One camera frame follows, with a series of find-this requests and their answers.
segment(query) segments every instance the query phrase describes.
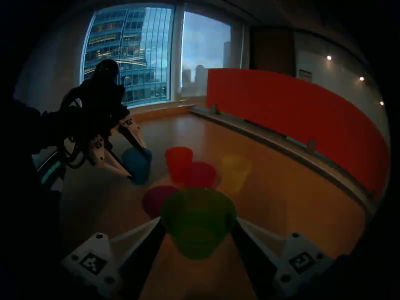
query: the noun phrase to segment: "window frame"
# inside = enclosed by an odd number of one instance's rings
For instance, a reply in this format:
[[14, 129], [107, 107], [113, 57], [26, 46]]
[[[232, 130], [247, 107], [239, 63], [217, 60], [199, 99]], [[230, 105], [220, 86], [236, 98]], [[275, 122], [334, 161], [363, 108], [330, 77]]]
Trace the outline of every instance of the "window frame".
[[[80, 59], [80, 74], [79, 74], [79, 83], [81, 84], [84, 80], [84, 62], [85, 62], [85, 55], [86, 55], [86, 48], [88, 45], [89, 37], [91, 34], [91, 30], [93, 24], [95, 22], [96, 16], [101, 11], [101, 15], [104, 15], [104, 18], [101, 20], [103, 23], [107, 23], [111, 16], [108, 13], [112, 13], [113, 11], [121, 11], [125, 9], [134, 9], [137, 8], [162, 8], [162, 9], [171, 9], [171, 17], [169, 21], [169, 39], [167, 43], [167, 66], [166, 66], [166, 83], [160, 83], [160, 91], [161, 95], [163, 95], [163, 90], [166, 85], [166, 101], [160, 102], [152, 102], [152, 103], [144, 103], [144, 104], [128, 104], [128, 108], [133, 107], [140, 107], [152, 104], [160, 104], [160, 103], [173, 103], [184, 101], [187, 99], [181, 98], [180, 90], [181, 90], [181, 73], [182, 73], [182, 43], [183, 43], [183, 29], [184, 29], [184, 15], [185, 11], [198, 14], [207, 18], [214, 19], [219, 22], [223, 22], [225, 24], [231, 25], [232, 23], [240, 24], [241, 25], [241, 50], [240, 50], [240, 65], [239, 68], [241, 69], [248, 69], [249, 68], [249, 61], [250, 61], [250, 33], [249, 33], [249, 26], [246, 25], [243, 20], [237, 18], [236, 16], [230, 14], [229, 12], [219, 13], [215, 9], [207, 5], [198, 5], [193, 3], [178, 3], [178, 4], [170, 4], [170, 3], [131, 3], [131, 4], [119, 4], [113, 5], [110, 7], [106, 7], [103, 9], [99, 9], [93, 13], [93, 16], [90, 20], [88, 25], [86, 36], [84, 39], [83, 47], [82, 47], [82, 54]], [[137, 96], [139, 97], [140, 91], [143, 90], [142, 86], [138, 87], [137, 89]]]

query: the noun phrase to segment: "yellow cup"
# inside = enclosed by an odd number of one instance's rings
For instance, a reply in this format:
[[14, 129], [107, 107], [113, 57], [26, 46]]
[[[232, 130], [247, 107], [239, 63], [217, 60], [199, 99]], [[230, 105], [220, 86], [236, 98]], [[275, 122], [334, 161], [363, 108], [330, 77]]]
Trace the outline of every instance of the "yellow cup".
[[221, 183], [217, 190], [230, 196], [238, 193], [252, 169], [252, 163], [239, 155], [226, 155], [222, 158]]

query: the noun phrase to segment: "magenta cup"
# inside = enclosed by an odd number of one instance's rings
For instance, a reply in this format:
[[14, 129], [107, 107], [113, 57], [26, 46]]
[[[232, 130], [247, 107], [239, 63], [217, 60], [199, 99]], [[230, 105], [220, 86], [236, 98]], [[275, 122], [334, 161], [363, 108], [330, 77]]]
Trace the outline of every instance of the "magenta cup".
[[187, 188], [209, 188], [214, 186], [217, 171], [209, 163], [202, 161], [192, 162], [184, 179], [184, 185]]

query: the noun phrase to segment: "orange wall panel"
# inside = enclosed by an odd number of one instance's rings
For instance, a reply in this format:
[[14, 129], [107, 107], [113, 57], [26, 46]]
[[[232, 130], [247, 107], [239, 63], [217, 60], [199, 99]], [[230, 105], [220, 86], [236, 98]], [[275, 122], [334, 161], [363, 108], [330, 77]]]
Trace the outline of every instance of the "orange wall panel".
[[289, 136], [344, 168], [378, 199], [390, 164], [388, 146], [352, 103], [316, 84], [274, 72], [210, 69], [207, 107]]

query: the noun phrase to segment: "skyscraper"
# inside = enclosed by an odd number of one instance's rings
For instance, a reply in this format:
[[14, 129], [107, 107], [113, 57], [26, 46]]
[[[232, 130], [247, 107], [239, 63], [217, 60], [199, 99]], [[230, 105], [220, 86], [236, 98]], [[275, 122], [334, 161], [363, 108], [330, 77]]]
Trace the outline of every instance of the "skyscraper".
[[169, 100], [167, 74], [171, 36], [170, 8], [115, 7], [100, 10], [85, 49], [83, 78], [105, 59], [119, 64], [118, 83], [127, 105]]

